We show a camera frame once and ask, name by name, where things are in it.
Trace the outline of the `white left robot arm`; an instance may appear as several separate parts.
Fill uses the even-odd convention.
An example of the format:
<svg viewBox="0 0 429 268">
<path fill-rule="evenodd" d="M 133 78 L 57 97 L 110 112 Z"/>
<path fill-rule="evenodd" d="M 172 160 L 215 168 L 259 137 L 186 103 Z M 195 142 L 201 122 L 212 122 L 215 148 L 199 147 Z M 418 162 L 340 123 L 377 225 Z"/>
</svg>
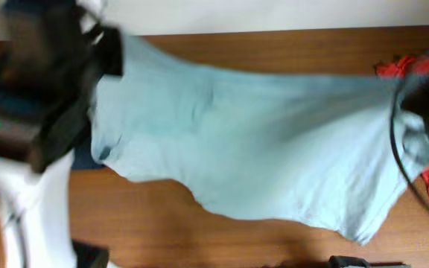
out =
<svg viewBox="0 0 429 268">
<path fill-rule="evenodd" d="M 7 267 L 110 267 L 109 250 L 74 240 L 69 179 L 89 135 L 92 92 L 123 73 L 121 36 L 75 1 L 6 1 L 0 53 L 0 232 Z"/>
</svg>

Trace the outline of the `light blue t-shirt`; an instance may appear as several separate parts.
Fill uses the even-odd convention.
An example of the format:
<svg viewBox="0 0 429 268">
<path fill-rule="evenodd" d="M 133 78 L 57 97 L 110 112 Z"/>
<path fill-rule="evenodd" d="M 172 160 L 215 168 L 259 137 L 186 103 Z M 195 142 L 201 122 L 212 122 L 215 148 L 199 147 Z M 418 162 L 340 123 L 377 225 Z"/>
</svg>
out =
<svg viewBox="0 0 429 268">
<path fill-rule="evenodd" d="M 390 145 L 396 80 L 232 71 L 121 40 L 124 73 L 95 89 L 92 156 L 131 182 L 173 179 L 213 214 L 361 245 L 405 192 Z"/>
</svg>

